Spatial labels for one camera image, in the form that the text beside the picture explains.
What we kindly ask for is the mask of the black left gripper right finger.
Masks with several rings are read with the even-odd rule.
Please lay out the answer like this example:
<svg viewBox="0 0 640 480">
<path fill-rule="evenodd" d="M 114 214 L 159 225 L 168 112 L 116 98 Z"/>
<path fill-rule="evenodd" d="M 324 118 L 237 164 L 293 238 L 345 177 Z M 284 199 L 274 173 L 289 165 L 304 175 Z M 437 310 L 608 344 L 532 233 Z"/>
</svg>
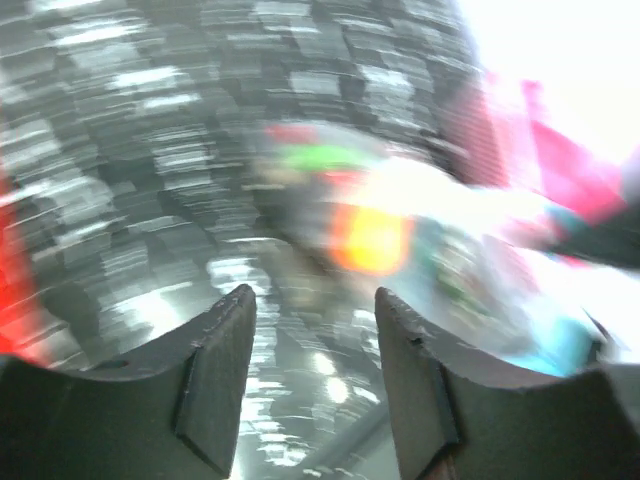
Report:
<svg viewBox="0 0 640 480">
<path fill-rule="evenodd" d="M 635 479 L 639 369 L 566 378 L 464 343 L 387 289 L 375 295 L 381 366 L 404 479 Z"/>
</svg>

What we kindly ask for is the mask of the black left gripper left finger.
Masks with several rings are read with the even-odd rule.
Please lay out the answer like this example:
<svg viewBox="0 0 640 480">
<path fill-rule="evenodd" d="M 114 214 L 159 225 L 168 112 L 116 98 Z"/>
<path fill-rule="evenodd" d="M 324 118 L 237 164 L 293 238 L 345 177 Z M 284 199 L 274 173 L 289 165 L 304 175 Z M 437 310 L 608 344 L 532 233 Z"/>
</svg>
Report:
<svg viewBox="0 0 640 480">
<path fill-rule="evenodd" d="M 1 360 L 5 479 L 226 479 L 256 327 L 240 285 L 90 370 Z"/>
</svg>

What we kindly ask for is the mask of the clear zip top bag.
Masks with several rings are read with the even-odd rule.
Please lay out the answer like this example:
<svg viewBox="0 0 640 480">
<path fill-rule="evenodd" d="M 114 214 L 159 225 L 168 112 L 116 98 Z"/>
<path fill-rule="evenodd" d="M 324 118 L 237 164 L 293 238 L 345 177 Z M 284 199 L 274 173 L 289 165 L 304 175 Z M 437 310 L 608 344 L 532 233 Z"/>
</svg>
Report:
<svg viewBox="0 0 640 480">
<path fill-rule="evenodd" d="M 337 145 L 369 161 L 354 170 L 297 171 L 276 152 L 288 145 Z M 516 242 L 567 223 L 565 210 L 532 195 L 466 186 L 421 151 L 336 124 L 270 122 L 253 132 L 251 153 L 277 227 L 355 286 L 391 289 L 429 321 L 529 370 L 563 377 L 598 358 L 606 338 L 569 287 L 568 267 Z M 403 267 L 374 276 L 331 259 L 330 221 L 342 204 L 413 220 Z"/>
</svg>

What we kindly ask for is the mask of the orange fake fruit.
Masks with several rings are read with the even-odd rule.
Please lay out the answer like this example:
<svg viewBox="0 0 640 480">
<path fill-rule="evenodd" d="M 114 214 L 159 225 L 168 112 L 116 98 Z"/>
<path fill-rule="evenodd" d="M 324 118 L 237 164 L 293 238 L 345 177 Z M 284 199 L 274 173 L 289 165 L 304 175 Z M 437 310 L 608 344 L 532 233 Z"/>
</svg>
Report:
<svg viewBox="0 0 640 480">
<path fill-rule="evenodd" d="M 390 275 L 407 261 L 413 224 L 376 208 L 338 205 L 330 221 L 330 257 L 350 271 Z"/>
</svg>

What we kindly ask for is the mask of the green fake vegetable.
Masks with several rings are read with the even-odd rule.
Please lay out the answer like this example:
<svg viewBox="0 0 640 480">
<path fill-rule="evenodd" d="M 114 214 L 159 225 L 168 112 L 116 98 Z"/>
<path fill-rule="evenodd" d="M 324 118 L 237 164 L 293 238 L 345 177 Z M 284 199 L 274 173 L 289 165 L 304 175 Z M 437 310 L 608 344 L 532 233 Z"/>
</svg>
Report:
<svg viewBox="0 0 640 480">
<path fill-rule="evenodd" d="M 276 152 L 285 166 L 307 172 L 354 170 L 369 161 L 361 151 L 337 145 L 288 145 Z"/>
</svg>

